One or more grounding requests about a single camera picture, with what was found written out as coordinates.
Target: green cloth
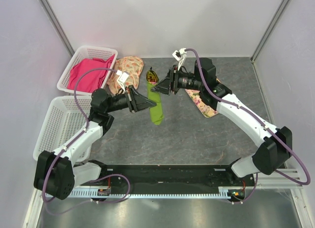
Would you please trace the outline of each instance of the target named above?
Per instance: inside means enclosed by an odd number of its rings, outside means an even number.
[[[153,86],[154,86],[153,84],[150,84],[147,81],[148,99],[157,103],[156,106],[150,108],[150,117],[151,117],[151,121],[155,125],[158,126],[159,124],[161,124],[164,116],[163,116],[163,110],[162,110],[161,97],[159,93],[151,92],[151,88]]]

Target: white connector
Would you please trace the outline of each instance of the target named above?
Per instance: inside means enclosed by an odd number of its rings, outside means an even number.
[[[185,50],[186,48],[181,48],[179,51],[173,52],[173,57],[178,61],[178,69],[182,67],[186,60],[187,52]]]
[[[117,83],[119,86],[123,89],[123,92],[126,92],[125,82],[129,78],[129,74],[127,72],[122,72],[121,70],[118,70],[116,74],[119,76],[117,79]]]

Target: floral cloth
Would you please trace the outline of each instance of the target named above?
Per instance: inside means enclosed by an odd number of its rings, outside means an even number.
[[[200,112],[207,118],[212,117],[214,115],[217,115],[218,112],[215,111],[214,109],[212,109],[211,107],[207,106],[206,104],[204,104],[200,97],[199,97],[199,91],[197,90],[187,90],[186,89],[187,94],[189,95],[189,97],[192,99],[192,101],[195,103],[195,105],[198,107],[198,109],[200,110]]]
[[[115,70],[127,71],[130,76],[125,82],[126,86],[133,85],[135,89],[139,86],[139,77],[143,69],[143,60],[139,57],[124,57],[116,60]],[[117,83],[118,75],[112,74],[107,81],[109,90],[113,94],[117,94],[121,89],[120,85]]]

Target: pink cloth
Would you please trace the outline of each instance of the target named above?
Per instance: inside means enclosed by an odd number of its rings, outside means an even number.
[[[67,88],[74,90],[78,79],[86,72],[95,68],[110,68],[114,56],[111,56],[106,61],[98,58],[83,59],[79,64],[75,65],[70,71],[69,83]],[[77,87],[77,91],[92,93],[95,89],[102,86],[105,76],[109,74],[108,70],[96,70],[84,76]]]

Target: laundry basket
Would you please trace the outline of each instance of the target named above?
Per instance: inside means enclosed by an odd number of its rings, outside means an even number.
[[[78,102],[84,112],[89,115],[91,108],[90,96],[78,96]],[[74,101],[74,96],[57,97],[48,108],[44,123],[41,127],[33,157],[35,160],[41,152],[53,152],[67,142],[85,123],[85,118]],[[80,156],[82,162],[90,156],[91,147]]]
[[[110,68],[114,67],[115,60],[117,58],[117,51],[114,49],[106,48],[106,47],[94,47],[94,46],[81,46],[78,48],[78,50],[74,53],[73,57],[71,58],[69,64],[65,68],[62,76],[60,77],[58,83],[57,83],[57,88],[61,91],[71,93],[73,94],[73,90],[67,89],[68,83],[69,83],[69,77],[70,77],[70,71],[72,68],[80,63],[83,59],[85,58],[100,58],[103,60],[107,60],[111,56],[115,55],[113,62],[110,66]],[[104,82],[101,85],[101,88],[104,88],[109,76],[111,75],[112,72],[108,71]],[[81,92],[77,91],[78,95],[88,95],[90,96],[91,93],[86,93],[86,92]]]

